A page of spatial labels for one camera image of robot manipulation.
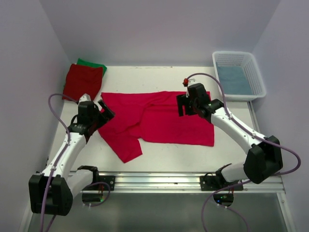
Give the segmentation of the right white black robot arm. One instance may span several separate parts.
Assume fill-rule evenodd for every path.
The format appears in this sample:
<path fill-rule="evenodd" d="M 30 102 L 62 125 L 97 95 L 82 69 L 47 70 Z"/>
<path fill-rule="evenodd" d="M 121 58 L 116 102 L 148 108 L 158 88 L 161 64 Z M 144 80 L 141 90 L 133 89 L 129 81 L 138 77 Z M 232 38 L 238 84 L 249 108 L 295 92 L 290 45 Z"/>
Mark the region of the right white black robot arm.
<path fill-rule="evenodd" d="M 198 115 L 220 128 L 245 152 L 244 162 L 227 164 L 206 177 L 207 183 L 219 189 L 227 189 L 232 183 L 249 179 L 260 184 L 283 167 L 280 142 L 275 136 L 265 137 L 236 119 L 219 99 L 211 100 L 201 83 L 187 87 L 185 94 L 176 97 L 179 116 Z"/>

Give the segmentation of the crimson pink t shirt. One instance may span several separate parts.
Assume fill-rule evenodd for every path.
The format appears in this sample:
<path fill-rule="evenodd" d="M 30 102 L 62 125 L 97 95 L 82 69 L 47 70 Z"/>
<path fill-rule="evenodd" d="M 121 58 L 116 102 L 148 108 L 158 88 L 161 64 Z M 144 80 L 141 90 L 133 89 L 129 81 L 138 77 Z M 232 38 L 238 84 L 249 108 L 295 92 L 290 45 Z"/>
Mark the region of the crimson pink t shirt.
<path fill-rule="evenodd" d="M 115 116 L 98 132 L 123 163 L 142 155 L 139 139 L 213 147 L 212 124 L 197 115 L 179 116 L 176 97 L 182 94 L 182 91 L 103 92 L 101 97 Z"/>

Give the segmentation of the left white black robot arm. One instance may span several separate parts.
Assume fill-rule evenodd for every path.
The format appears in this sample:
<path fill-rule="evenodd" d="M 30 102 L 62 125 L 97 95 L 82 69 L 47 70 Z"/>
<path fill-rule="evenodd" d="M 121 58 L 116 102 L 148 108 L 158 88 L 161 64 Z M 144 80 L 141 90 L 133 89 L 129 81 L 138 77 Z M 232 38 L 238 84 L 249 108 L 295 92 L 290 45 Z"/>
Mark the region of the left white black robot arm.
<path fill-rule="evenodd" d="M 114 118 L 114 112 L 103 100 L 97 103 L 82 96 L 78 113 L 67 127 L 63 144 L 53 160 L 40 174 L 34 174 L 29 182 L 30 207 L 33 213 L 66 216 L 73 199 L 85 188 L 94 190 L 103 185 L 95 166 L 80 166 L 70 175 L 79 153 L 95 131 Z"/>

